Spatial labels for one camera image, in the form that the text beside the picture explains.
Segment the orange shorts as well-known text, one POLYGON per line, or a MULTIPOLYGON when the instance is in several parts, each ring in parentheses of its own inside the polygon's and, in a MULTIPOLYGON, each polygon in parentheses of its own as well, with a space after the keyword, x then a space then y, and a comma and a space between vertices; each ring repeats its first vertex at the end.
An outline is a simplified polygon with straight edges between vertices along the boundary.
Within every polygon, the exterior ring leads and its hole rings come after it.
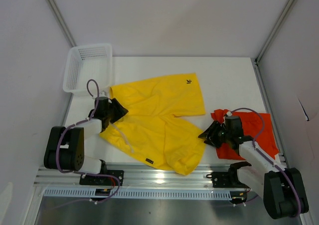
MULTIPOLYGON (((245 135, 256 137, 262 126, 265 126, 263 132, 257 137, 256 142, 274 159, 279 150, 276 146, 270 114, 260 113, 257 115, 253 112, 235 112, 234 115, 240 117, 245 135)), ((220 159, 243 160, 227 144, 222 144, 221 148, 217 148, 216 153, 220 159)))

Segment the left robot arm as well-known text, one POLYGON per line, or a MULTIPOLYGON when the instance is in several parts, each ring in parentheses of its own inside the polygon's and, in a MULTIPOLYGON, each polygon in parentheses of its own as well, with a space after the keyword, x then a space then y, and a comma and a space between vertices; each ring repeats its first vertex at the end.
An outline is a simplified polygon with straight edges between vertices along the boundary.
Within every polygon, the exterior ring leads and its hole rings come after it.
POLYGON ((128 113, 117 99, 97 97, 88 117, 68 127, 54 126, 48 138, 43 163, 61 173, 89 174, 97 185, 108 180, 104 160, 85 155, 85 141, 104 132, 128 113))

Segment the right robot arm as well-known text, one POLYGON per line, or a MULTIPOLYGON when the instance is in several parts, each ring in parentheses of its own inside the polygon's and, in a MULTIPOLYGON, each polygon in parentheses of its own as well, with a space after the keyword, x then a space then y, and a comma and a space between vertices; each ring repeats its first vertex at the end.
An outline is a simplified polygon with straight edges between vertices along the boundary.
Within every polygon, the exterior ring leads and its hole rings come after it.
POLYGON ((227 116, 223 123, 214 121, 198 136, 215 148, 227 144, 244 158, 230 165, 227 172, 212 172, 207 178, 214 188, 252 189, 262 198, 273 219, 297 217, 309 211, 309 203, 301 173, 277 163, 257 143, 246 135, 238 116, 227 116))

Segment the yellow shorts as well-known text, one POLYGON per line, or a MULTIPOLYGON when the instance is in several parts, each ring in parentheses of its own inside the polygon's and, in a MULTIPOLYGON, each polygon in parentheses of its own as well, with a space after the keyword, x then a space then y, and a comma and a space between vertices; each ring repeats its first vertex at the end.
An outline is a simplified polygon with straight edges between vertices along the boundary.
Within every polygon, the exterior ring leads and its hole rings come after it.
POLYGON ((185 117, 206 113, 195 73, 115 85, 110 96, 128 113, 100 138, 153 168, 184 176, 194 171, 205 150, 198 138, 203 130, 185 117))

